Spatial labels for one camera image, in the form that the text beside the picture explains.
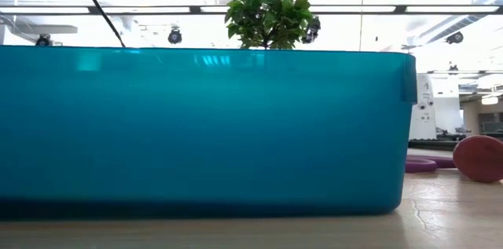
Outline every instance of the table surface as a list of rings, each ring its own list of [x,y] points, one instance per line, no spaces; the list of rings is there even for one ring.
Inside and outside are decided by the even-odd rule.
[[[397,211],[372,217],[0,223],[0,248],[503,248],[503,184],[407,174]]]

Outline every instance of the teal plastic bin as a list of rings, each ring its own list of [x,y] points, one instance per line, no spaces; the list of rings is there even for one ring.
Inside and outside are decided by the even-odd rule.
[[[380,214],[414,57],[0,46],[0,218]]]

